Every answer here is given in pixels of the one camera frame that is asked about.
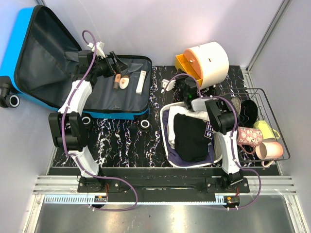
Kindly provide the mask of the white rectangular tube box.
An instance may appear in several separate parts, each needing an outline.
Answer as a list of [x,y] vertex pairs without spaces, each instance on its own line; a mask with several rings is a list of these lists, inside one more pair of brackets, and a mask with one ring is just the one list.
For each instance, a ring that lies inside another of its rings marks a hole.
[[139,95],[142,94],[146,73],[147,73],[146,71],[142,70],[139,75],[138,84],[136,88],[136,93]]

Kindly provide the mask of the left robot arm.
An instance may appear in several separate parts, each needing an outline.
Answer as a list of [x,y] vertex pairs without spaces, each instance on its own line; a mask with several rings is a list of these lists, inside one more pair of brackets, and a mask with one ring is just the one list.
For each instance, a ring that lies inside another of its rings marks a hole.
[[88,97],[99,77],[119,78],[126,69],[114,52],[99,55],[95,50],[78,52],[78,65],[72,74],[72,86],[62,107],[48,117],[53,143],[74,160],[81,177],[78,192],[107,192],[109,185],[87,146],[91,117],[83,113]]

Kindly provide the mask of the black cloth garment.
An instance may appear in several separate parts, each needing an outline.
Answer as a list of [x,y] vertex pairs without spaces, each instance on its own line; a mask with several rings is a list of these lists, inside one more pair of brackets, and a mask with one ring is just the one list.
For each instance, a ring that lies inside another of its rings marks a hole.
[[207,130],[207,124],[207,121],[187,115],[176,114],[174,116],[174,147],[184,162],[212,162],[209,146],[213,132]]

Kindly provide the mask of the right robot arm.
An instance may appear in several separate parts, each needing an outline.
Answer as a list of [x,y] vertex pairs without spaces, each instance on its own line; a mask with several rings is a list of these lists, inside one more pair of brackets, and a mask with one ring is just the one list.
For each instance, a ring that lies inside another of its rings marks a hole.
[[228,193],[234,191],[243,181],[236,143],[239,118],[235,107],[224,97],[202,97],[198,82],[190,75],[178,74],[174,79],[174,88],[182,92],[185,107],[193,112],[207,112],[222,153],[221,188]]

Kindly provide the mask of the cream cylindrical drawer box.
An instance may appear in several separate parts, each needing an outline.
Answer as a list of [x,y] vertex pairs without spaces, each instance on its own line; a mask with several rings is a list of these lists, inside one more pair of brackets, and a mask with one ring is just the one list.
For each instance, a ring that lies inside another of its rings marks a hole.
[[175,68],[193,76],[205,89],[225,80],[229,60],[224,48],[217,42],[209,42],[186,49],[175,56]]

